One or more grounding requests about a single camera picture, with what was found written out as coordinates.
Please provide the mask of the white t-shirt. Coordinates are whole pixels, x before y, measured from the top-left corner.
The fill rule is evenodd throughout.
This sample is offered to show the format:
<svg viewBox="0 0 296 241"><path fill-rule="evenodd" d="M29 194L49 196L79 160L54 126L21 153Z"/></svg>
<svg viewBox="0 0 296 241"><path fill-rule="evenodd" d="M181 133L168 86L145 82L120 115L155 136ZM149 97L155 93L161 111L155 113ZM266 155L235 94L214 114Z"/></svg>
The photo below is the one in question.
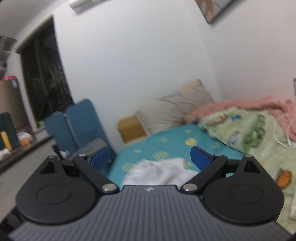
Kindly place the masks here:
<svg viewBox="0 0 296 241"><path fill-rule="evenodd" d="M125 185L176 185L180 188L196 176L199 171L185 168L183 158L163 159L158 161L141 160L125 175L121 186Z"/></svg>

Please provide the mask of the blue folding chair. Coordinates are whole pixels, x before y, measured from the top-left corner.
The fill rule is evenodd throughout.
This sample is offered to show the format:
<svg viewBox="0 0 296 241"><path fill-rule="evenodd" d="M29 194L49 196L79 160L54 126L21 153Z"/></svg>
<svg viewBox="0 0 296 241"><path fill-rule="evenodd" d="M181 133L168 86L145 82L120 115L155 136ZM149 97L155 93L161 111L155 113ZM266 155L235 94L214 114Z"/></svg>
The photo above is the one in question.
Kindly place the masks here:
<svg viewBox="0 0 296 241"><path fill-rule="evenodd" d="M60 160L70 160L85 154L88 163L102 173L108 173L116 158L91 100L84 99L55 112L45 122L47 133L55 140L54 152Z"/></svg>

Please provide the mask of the dark desk top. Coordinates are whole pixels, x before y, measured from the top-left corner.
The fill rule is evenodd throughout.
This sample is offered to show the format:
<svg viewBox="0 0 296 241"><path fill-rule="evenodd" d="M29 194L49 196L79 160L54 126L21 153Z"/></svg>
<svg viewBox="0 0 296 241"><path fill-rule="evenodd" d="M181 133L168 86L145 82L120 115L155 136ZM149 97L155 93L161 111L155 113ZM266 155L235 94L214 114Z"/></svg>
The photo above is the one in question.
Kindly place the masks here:
<svg viewBox="0 0 296 241"><path fill-rule="evenodd" d="M5 156L4 159L1 160L0 174L11 168L11 166L19 162L22 158L43 147L43 145L48 144L51 140L53 140L53 136L48 136L42 140L34 141L28 146L19 147L13 150L9 155Z"/></svg>

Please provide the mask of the green cartoon fleece blanket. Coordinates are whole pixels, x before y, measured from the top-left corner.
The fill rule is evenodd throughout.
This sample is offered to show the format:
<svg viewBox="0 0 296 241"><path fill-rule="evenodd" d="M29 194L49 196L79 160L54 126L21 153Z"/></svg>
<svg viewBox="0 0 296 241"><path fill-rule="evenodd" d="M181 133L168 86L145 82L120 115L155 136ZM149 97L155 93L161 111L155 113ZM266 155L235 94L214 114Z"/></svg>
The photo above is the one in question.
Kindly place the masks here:
<svg viewBox="0 0 296 241"><path fill-rule="evenodd" d="M237 107L210 114L199 121L210 137L254 156L280 187L285 203L278 223L295 232L295 149L288 146L283 129L267 110Z"/></svg>

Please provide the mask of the teal patterned bed sheet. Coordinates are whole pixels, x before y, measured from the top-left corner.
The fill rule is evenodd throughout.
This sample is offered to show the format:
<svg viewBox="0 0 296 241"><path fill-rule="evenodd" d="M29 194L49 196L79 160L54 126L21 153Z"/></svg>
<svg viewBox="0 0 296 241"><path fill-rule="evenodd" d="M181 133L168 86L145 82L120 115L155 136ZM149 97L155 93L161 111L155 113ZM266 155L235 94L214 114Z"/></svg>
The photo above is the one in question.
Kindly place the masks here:
<svg viewBox="0 0 296 241"><path fill-rule="evenodd" d="M154 134L124 147L114 161L108 178L122 188L121 182L125 175L143 159L158 161L183 158L186 161L186 169L200 171L191 161L190 151L193 146L198 146L209 154L222 154L230 159L241 159L243 156L241 152L211 138L196 124L189 124Z"/></svg>

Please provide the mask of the pink fluffy blanket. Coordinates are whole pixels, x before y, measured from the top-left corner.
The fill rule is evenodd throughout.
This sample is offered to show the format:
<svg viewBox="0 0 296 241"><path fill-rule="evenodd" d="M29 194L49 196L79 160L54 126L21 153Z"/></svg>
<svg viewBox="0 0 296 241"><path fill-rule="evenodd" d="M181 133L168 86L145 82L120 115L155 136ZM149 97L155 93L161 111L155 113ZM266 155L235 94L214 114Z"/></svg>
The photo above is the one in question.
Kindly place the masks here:
<svg viewBox="0 0 296 241"><path fill-rule="evenodd" d="M199 122L210 114L232 107L248 110L266 109L275 118L286 115L285 118L278 121L278 124L285 132L288 129L289 123L295 119L295 104L290 99L280 101L268 95L256 99L231 99L221 102L209 103L190 111L185 115L184 121L185 123Z"/></svg>

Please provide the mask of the yellow wooden headboard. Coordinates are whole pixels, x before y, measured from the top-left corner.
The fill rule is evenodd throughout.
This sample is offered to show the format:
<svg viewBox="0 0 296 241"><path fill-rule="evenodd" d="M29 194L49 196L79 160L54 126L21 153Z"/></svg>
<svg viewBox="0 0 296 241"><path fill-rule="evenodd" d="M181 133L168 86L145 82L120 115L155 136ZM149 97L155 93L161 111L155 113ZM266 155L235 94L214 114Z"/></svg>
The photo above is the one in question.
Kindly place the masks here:
<svg viewBox="0 0 296 241"><path fill-rule="evenodd" d="M119 120L117 130L125 144L147 137L142 124L135 115Z"/></svg>

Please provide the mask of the brown cardboard box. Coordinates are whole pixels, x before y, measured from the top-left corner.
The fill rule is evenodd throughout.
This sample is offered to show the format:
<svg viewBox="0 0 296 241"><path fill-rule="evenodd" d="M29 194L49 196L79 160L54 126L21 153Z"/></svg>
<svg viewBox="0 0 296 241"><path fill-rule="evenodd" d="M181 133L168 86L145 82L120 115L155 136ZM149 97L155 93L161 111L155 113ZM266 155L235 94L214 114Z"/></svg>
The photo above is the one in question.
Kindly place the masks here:
<svg viewBox="0 0 296 241"><path fill-rule="evenodd" d="M28 131L30 123L16 76L7 75L1 80L1 113L9 113L17 132Z"/></svg>

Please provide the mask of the grey beige pillow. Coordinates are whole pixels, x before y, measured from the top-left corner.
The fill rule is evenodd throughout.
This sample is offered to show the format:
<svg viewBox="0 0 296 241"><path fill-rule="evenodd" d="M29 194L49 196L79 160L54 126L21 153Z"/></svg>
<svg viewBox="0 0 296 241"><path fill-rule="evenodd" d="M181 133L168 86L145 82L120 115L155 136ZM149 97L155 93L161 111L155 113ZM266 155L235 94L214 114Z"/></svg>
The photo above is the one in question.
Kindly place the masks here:
<svg viewBox="0 0 296 241"><path fill-rule="evenodd" d="M185 123L185 116L196 108L213 103L214 99L197 79L179 91L154 99L135 112L145 133L151 136Z"/></svg>

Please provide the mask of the dark window with grille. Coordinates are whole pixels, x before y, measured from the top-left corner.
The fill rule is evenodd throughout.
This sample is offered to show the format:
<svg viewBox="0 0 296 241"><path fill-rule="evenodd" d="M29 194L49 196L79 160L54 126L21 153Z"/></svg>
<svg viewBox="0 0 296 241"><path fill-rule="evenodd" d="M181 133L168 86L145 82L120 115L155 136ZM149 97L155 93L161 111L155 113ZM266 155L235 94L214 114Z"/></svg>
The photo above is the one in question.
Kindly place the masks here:
<svg viewBox="0 0 296 241"><path fill-rule="evenodd" d="M29 103L38 123L73 103L61 61L53 17L16 49Z"/></svg>

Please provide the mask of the white air conditioner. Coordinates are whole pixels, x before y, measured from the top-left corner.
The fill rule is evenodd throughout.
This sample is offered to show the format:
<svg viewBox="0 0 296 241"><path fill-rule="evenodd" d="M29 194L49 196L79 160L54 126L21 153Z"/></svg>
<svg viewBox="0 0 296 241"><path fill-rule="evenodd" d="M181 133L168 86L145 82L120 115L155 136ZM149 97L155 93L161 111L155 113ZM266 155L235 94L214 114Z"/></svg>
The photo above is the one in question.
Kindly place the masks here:
<svg viewBox="0 0 296 241"><path fill-rule="evenodd" d="M82 11L85 11L86 9L89 9L96 4L100 3L100 0L69 0L69 6L73 11L76 13L80 13Z"/></svg>

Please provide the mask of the framed wall picture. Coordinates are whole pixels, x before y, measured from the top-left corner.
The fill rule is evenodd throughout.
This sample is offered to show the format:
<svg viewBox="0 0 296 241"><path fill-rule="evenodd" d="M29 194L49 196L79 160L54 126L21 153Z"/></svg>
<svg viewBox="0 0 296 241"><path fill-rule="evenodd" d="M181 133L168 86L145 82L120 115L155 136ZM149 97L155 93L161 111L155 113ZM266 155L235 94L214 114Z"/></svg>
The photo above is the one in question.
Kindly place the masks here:
<svg viewBox="0 0 296 241"><path fill-rule="evenodd" d="M195 0L208 25L215 25L244 0Z"/></svg>

